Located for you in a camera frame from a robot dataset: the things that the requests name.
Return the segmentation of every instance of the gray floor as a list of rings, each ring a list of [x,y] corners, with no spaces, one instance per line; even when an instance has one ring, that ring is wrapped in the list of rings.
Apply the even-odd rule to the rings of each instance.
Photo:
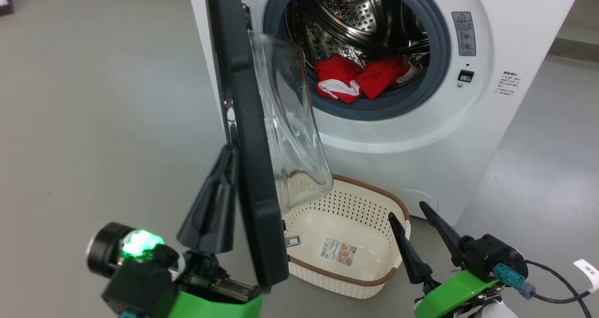
[[[0,18],[0,317],[106,318],[106,281],[88,273],[88,238],[110,220],[173,243],[222,145],[188,0],[18,0]],[[599,67],[548,58],[457,230],[492,233],[584,290],[571,263],[599,265]],[[444,280],[436,232],[411,241]],[[251,282],[242,231],[223,264]],[[532,271],[547,296],[569,296]],[[291,277],[263,318],[411,317],[402,272],[372,299]],[[521,317],[577,317],[576,304],[505,299]],[[599,315],[596,295],[588,299]]]

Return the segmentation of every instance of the warning label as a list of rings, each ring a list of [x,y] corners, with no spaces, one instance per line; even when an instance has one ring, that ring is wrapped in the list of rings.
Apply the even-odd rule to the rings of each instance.
[[[516,88],[520,86],[520,81],[522,81],[522,79],[520,79],[518,73],[503,71],[503,74],[499,79],[499,83],[495,88],[495,93],[503,94],[505,96],[513,96]]]
[[[458,34],[458,51],[460,56],[476,55],[475,25],[470,11],[451,13],[456,33]]]
[[[345,242],[327,237],[322,245],[321,258],[351,266],[358,248]]]

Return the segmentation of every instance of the washing machine door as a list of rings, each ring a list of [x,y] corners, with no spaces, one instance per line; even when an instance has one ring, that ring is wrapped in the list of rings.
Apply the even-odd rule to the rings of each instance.
[[[282,215],[327,194],[301,49],[254,34],[241,0],[206,0],[227,140],[240,148],[239,201],[259,286],[289,276]]]

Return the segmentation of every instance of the red cloth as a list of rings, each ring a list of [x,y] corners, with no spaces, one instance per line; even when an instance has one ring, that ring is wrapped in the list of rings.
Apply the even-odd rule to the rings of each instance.
[[[372,100],[389,86],[396,84],[397,79],[408,71],[410,64],[404,64],[402,56],[371,60],[366,63],[364,72],[356,76],[356,81],[362,92]]]
[[[318,75],[316,91],[319,95],[332,100],[341,99],[347,104],[360,97],[355,78],[362,73],[362,68],[353,60],[334,54],[327,60],[317,62],[314,71]]]

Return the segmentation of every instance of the green light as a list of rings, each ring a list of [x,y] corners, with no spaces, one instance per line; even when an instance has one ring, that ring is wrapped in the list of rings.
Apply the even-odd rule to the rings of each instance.
[[[137,257],[141,256],[145,250],[153,249],[156,244],[164,244],[162,237],[145,230],[137,230],[124,243],[122,252],[123,255],[128,254]]]

